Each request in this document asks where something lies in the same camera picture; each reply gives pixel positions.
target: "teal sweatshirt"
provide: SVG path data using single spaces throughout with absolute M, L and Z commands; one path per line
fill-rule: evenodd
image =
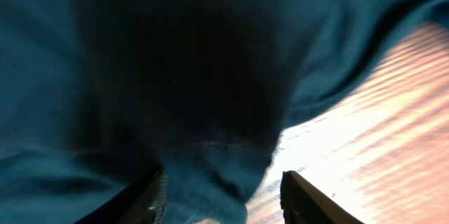
M 430 20 L 449 0 L 0 0 L 0 223 L 114 223 L 160 166 L 165 223 L 244 223 L 281 130 Z

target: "wooden floor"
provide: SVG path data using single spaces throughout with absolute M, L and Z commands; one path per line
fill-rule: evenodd
M 449 33 L 393 48 L 352 96 L 283 132 L 248 223 L 283 223 L 282 171 L 299 171 L 364 223 L 449 223 Z

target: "teal fabric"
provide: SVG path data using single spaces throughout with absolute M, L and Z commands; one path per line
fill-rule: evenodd
M 166 223 L 244 223 L 279 132 L 343 99 L 424 21 L 447 25 L 448 7 L 0 0 L 0 223 L 74 223 L 158 160 Z

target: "floor plank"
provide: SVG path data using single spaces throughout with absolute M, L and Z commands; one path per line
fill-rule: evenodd
M 353 95 L 283 132 L 247 223 L 283 223 L 287 170 L 365 223 L 447 223 L 448 114 L 449 33 L 429 23 L 391 49 Z

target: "black object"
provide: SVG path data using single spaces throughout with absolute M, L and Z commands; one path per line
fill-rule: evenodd
M 286 224 L 361 224 L 295 171 L 283 173 L 281 208 Z

